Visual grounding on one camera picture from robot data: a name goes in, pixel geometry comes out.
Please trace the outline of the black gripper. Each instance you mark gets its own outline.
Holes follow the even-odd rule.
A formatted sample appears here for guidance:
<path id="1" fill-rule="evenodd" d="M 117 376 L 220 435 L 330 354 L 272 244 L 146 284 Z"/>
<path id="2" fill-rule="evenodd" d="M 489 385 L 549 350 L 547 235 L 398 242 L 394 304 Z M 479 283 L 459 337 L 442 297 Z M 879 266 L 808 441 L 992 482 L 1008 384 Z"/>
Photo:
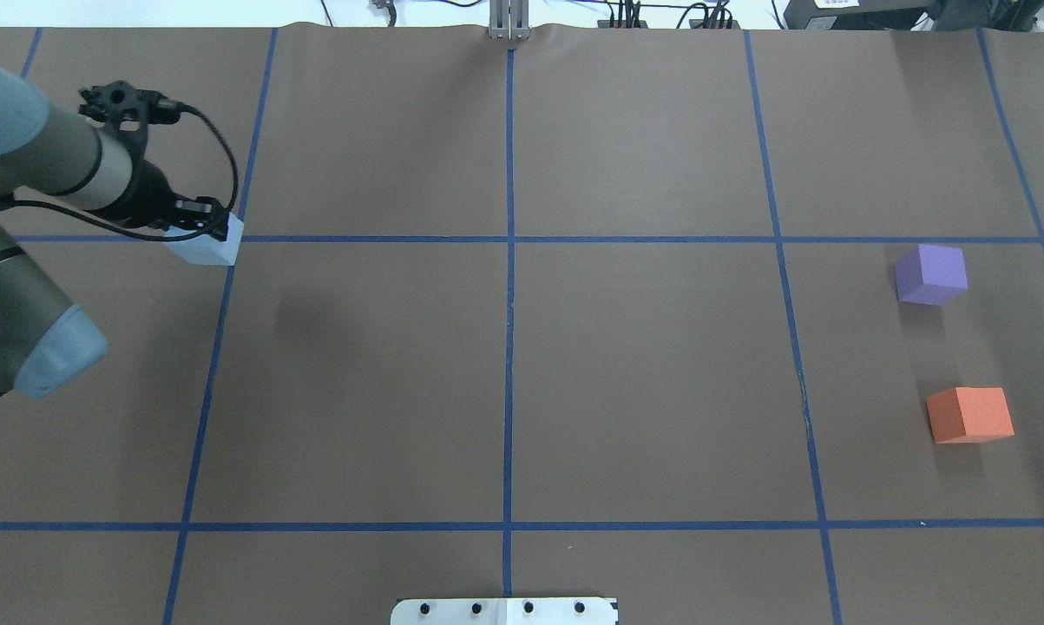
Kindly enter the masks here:
<path id="1" fill-rule="evenodd" d="M 168 240 L 227 240 L 229 234 L 223 205 L 215 198 L 177 198 L 163 171 L 148 160 L 136 163 L 124 193 L 105 207 L 105 221 L 121 229 L 167 229 Z"/>

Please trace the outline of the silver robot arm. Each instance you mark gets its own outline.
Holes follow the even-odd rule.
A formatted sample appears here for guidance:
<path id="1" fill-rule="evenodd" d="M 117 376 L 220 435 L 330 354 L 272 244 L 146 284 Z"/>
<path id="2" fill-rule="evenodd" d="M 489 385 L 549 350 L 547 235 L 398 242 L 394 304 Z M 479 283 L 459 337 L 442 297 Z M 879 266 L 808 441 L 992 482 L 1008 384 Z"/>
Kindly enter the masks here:
<path id="1" fill-rule="evenodd" d="M 188 264 L 231 266 L 243 221 L 240 167 L 203 111 L 129 82 L 90 86 L 78 109 L 0 66 L 0 399 L 41 399 L 108 353 L 108 338 L 10 232 L 9 213 L 47 211 L 113 236 L 171 248 Z M 199 119 L 224 151 L 226 201 L 184 195 L 148 159 L 150 128 Z"/>

